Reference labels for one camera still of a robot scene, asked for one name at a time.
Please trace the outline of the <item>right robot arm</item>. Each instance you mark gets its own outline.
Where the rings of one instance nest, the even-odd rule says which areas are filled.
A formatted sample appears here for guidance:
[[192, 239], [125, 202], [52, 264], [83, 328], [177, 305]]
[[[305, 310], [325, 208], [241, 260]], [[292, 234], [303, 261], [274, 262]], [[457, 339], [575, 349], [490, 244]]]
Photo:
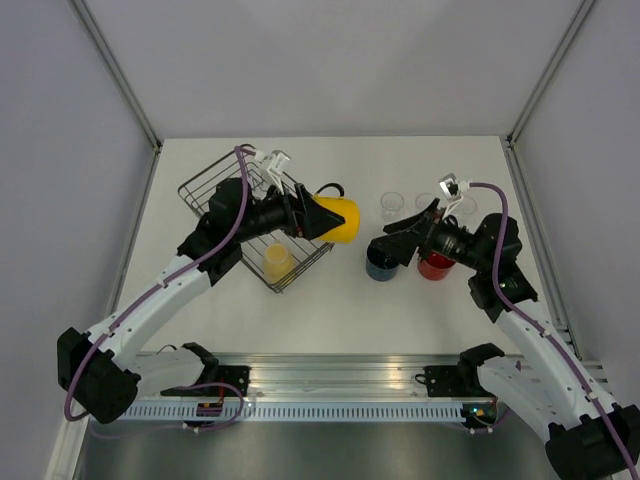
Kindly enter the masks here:
[[384, 227], [371, 247], [401, 265], [437, 253], [472, 270], [475, 305], [517, 347], [535, 373], [527, 378], [493, 344], [460, 355], [456, 381], [469, 394], [497, 397], [544, 445], [562, 479], [639, 476], [639, 409], [621, 406], [577, 359], [517, 264], [516, 220], [487, 215], [475, 232], [444, 219], [434, 205]]

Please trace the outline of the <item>red mug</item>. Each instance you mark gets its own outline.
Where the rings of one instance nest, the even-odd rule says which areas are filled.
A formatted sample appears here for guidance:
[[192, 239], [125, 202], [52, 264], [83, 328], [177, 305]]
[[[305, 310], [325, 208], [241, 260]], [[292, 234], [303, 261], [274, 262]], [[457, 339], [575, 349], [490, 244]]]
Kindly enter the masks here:
[[420, 275], [430, 281], [443, 280], [455, 266], [456, 262], [441, 254], [431, 252], [418, 262]]

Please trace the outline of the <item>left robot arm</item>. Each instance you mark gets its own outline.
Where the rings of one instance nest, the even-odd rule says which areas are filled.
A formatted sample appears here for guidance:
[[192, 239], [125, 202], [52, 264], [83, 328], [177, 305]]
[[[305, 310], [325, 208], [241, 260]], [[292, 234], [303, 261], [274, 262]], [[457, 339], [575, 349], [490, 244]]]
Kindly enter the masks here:
[[108, 424], [139, 396], [190, 390], [206, 396], [219, 389], [219, 360], [197, 343], [146, 359], [138, 354], [179, 310], [241, 261], [244, 243], [274, 231], [292, 238], [349, 243], [358, 228], [358, 208], [343, 197], [312, 195], [298, 183], [293, 192], [271, 187], [257, 199], [246, 177], [221, 181], [207, 212], [155, 283], [88, 331], [69, 328], [58, 338], [57, 374], [66, 392], [65, 419], [76, 422], [92, 416]]

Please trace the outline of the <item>blue mug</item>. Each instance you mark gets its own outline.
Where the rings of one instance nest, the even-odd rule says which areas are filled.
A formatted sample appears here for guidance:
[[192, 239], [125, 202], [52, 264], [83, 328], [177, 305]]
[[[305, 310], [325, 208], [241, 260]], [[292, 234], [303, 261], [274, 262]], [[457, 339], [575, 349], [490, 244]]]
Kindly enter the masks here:
[[365, 270], [367, 275], [378, 282], [392, 280], [400, 263], [384, 252], [369, 246], [366, 251]]

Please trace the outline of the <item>pale yellow mug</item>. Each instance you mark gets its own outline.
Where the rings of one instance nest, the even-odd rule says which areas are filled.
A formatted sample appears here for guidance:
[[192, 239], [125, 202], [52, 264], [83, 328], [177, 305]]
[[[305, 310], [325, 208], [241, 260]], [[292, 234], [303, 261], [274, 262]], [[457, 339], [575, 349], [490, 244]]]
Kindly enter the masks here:
[[290, 250], [282, 243], [269, 245], [263, 256], [263, 272], [269, 284], [277, 283], [295, 267]]

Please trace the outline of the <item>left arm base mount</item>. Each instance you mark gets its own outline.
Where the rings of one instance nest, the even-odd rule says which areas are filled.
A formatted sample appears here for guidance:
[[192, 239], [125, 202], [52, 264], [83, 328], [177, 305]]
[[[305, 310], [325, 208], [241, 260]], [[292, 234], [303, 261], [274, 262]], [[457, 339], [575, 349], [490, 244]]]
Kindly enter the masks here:
[[229, 395], [232, 398], [239, 397], [233, 390], [221, 386], [221, 383], [235, 387], [242, 396], [247, 395], [250, 383], [249, 366], [221, 364], [214, 354], [195, 342], [184, 343], [180, 349], [193, 353], [203, 364], [203, 370], [197, 380], [192, 383], [193, 389], [174, 387], [161, 391], [161, 396], [221, 398], [223, 395]]

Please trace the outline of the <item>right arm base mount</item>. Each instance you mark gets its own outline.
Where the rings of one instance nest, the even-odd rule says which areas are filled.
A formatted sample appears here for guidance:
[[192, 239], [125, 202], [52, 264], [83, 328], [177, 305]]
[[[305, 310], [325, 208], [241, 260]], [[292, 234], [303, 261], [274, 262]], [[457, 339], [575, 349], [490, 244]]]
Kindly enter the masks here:
[[424, 386], [429, 398], [475, 398], [487, 397], [481, 388], [468, 384], [453, 365], [425, 366], [414, 375], [417, 383]]

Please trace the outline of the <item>clear glass cup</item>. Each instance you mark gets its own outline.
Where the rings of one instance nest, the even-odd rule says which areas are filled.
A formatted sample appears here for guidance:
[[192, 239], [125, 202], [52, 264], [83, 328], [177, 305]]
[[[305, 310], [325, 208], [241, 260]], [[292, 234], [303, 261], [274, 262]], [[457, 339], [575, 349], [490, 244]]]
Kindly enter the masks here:
[[477, 212], [477, 203], [470, 195], [463, 196], [452, 208], [451, 214], [458, 220], [469, 219]]
[[429, 207], [434, 200], [437, 200], [438, 197], [429, 192], [423, 192], [416, 196], [414, 201], [415, 211], [420, 212], [427, 207]]
[[386, 192], [381, 196], [381, 218], [385, 223], [393, 223], [402, 218], [405, 207], [404, 197], [394, 191]]

